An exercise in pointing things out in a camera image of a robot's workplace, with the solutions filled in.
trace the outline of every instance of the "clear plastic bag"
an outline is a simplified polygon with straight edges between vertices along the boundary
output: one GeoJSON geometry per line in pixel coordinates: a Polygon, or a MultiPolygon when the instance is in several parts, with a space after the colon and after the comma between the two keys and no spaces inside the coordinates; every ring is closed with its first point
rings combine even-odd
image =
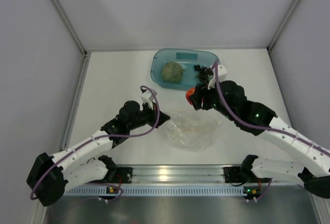
{"type": "Polygon", "coordinates": [[[212,132],[222,122],[211,117],[210,112],[175,110],[166,112],[171,119],[165,129],[167,141],[174,147],[188,151],[203,151],[212,146],[212,132]]]}

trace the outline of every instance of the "metal frame edge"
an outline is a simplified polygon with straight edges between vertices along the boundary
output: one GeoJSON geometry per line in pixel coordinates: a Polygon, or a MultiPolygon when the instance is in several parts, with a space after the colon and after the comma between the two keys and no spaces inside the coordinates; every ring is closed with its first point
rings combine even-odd
{"type": "Polygon", "coordinates": [[[44,207],[39,200],[35,201],[35,211],[32,215],[30,224],[43,224],[46,216],[47,207],[44,207]]]}
{"type": "Polygon", "coordinates": [[[280,26],[278,27],[278,29],[276,30],[269,46],[268,46],[268,50],[271,51],[277,40],[280,38],[280,36],[282,35],[283,31],[285,30],[286,26],[288,25],[288,23],[291,20],[291,17],[293,16],[294,12],[296,11],[298,5],[300,4],[301,0],[293,0],[292,4],[290,5],[290,8],[288,10],[288,12],[286,13],[286,15],[284,16],[282,22],[280,23],[280,26]]]}
{"type": "Polygon", "coordinates": [[[74,95],[73,95],[73,98],[71,101],[69,114],[67,117],[67,121],[65,123],[65,128],[64,128],[64,132],[63,132],[63,136],[62,136],[62,140],[61,140],[60,148],[62,150],[66,149],[68,146],[68,141],[70,139],[72,127],[73,127],[74,120],[75,120],[75,117],[77,114],[79,100],[80,100],[81,92],[83,90],[83,85],[85,82],[85,77],[86,77],[90,58],[91,58],[91,53],[87,53],[82,60],[80,72],[79,72],[78,79],[77,79],[76,88],[75,88],[74,95]]]}
{"type": "Polygon", "coordinates": [[[330,223],[330,200],[312,195],[321,224],[330,223]]]}
{"type": "Polygon", "coordinates": [[[51,0],[54,8],[56,9],[57,13],[59,14],[60,18],[62,19],[64,25],[66,26],[69,34],[71,35],[71,37],[73,38],[73,40],[75,41],[76,45],[78,46],[81,54],[85,55],[86,54],[86,50],[84,49],[83,44],[81,43],[75,29],[72,26],[72,23],[70,22],[66,12],[64,11],[64,9],[61,6],[61,3],[59,0],[51,0]]]}

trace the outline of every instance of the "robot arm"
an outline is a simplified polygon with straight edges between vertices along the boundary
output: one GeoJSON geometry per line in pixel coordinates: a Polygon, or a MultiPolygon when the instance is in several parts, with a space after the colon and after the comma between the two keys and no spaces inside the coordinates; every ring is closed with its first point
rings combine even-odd
{"type": "Polygon", "coordinates": [[[255,178],[289,181],[317,196],[330,198],[330,151],[288,126],[270,108],[247,100],[244,89],[235,82],[220,82],[225,74],[224,66],[215,65],[215,77],[209,84],[197,84],[187,92],[187,100],[195,110],[215,109],[241,130],[271,142],[296,160],[283,162],[248,155],[241,165],[241,175],[247,181],[255,178]]]}
{"type": "Polygon", "coordinates": [[[102,153],[117,147],[129,137],[145,135],[170,119],[159,110],[155,95],[149,88],[142,90],[142,110],[136,101],[128,101],[114,119],[89,138],[51,156],[47,153],[39,155],[27,178],[27,184],[32,189],[31,199],[39,199],[44,206],[49,206],[76,186],[95,180],[111,182],[117,166],[102,153]],[[129,135],[130,131],[144,125],[150,125],[152,129],[144,134],[129,135]]]}

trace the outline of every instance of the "translucent blue container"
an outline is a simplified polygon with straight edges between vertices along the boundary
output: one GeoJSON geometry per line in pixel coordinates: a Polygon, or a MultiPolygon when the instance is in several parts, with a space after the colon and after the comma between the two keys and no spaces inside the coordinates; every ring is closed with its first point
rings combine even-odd
{"type": "Polygon", "coordinates": [[[153,64],[150,70],[151,79],[162,88],[188,90],[194,87],[200,81],[197,79],[198,72],[194,65],[201,67],[210,67],[219,58],[208,51],[183,50],[183,49],[162,49],[154,55],[153,64]],[[161,78],[161,69],[168,62],[177,62],[183,68],[183,76],[180,83],[165,82],[161,78]]]}

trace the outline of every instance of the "white wall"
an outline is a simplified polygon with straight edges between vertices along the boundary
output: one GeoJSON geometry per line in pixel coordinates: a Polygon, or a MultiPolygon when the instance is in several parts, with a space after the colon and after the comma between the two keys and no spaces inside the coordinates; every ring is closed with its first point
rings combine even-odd
{"type": "Polygon", "coordinates": [[[60,0],[87,50],[266,47],[293,0],[60,0]]]}
{"type": "Polygon", "coordinates": [[[50,0],[0,0],[0,222],[28,223],[26,178],[59,149],[81,54],[50,0]]]}
{"type": "Polygon", "coordinates": [[[330,0],[302,0],[272,52],[300,132],[330,148],[330,0]]]}

